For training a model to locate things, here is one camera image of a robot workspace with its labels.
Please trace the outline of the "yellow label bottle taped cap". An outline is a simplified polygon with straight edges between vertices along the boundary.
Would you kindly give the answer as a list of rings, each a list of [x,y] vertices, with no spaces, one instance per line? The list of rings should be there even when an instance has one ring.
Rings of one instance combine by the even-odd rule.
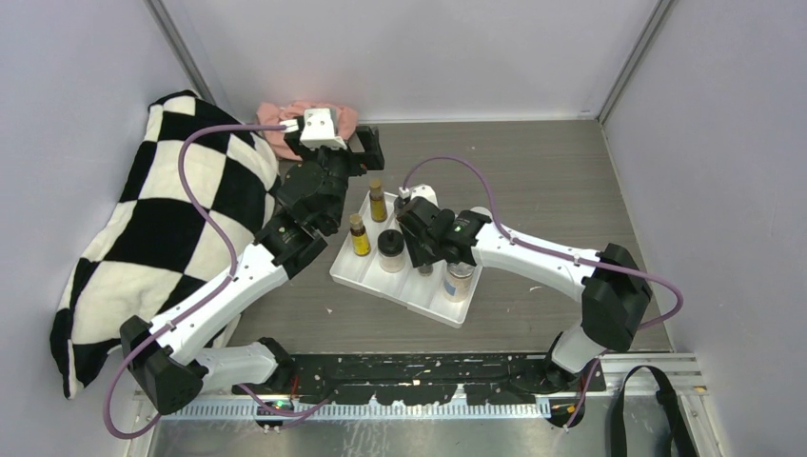
[[[349,231],[354,253],[360,257],[368,255],[372,247],[361,214],[354,213],[349,216]]]

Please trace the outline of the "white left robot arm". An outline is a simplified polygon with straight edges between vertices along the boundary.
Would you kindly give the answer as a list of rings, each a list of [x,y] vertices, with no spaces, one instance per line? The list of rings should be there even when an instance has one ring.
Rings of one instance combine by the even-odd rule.
[[[301,163],[270,194],[279,207],[231,265],[181,303],[145,321],[120,327],[129,373],[157,412],[175,413],[199,394],[237,384],[284,392],[292,379],[287,354],[272,339],[236,348],[210,348],[219,331],[257,299],[308,267],[337,233],[348,181],[384,168],[377,128],[359,126],[359,152],[310,136],[313,125],[290,126],[285,141]]]

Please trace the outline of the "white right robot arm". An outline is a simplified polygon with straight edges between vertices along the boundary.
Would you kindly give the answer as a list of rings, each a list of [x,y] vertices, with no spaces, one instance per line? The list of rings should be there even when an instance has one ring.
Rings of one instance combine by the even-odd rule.
[[[579,321],[556,337],[539,370],[551,388],[568,390],[591,360],[632,346],[652,290],[626,248],[565,247],[500,226],[488,209],[456,213],[423,197],[403,204],[396,219],[417,266],[444,261],[500,269],[580,305]]]

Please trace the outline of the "silver lid blue label jar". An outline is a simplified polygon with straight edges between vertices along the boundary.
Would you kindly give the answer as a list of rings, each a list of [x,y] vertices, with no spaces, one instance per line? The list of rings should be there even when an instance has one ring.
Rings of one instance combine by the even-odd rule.
[[[473,285],[475,267],[463,262],[447,263],[443,276],[443,293],[453,303],[464,301]]]

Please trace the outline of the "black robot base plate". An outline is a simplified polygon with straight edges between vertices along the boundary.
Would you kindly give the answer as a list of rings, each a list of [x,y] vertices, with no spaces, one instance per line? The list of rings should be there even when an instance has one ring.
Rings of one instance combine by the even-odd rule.
[[[600,393],[600,370],[586,369],[566,387],[543,379],[542,353],[354,353],[296,354],[277,381],[251,385],[259,395],[316,404],[406,406],[446,405],[464,399],[470,406],[526,405],[541,395],[576,398],[582,390]]]

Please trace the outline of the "black lid handled spice jar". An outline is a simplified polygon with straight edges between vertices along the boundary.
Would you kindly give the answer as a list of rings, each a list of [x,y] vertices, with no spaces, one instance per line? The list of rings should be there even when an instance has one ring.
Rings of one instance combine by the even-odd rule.
[[[393,228],[382,231],[377,238],[379,264],[388,273],[397,273],[405,266],[403,234]]]

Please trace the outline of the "silver lid peppercorn jar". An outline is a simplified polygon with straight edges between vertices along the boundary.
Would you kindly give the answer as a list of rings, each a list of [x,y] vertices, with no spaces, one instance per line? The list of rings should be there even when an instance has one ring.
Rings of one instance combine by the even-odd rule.
[[[474,208],[471,209],[471,211],[475,212],[475,213],[478,213],[478,214],[481,214],[481,215],[484,215],[484,216],[488,217],[489,219],[493,218],[491,211],[489,209],[484,208],[484,207],[474,207]]]

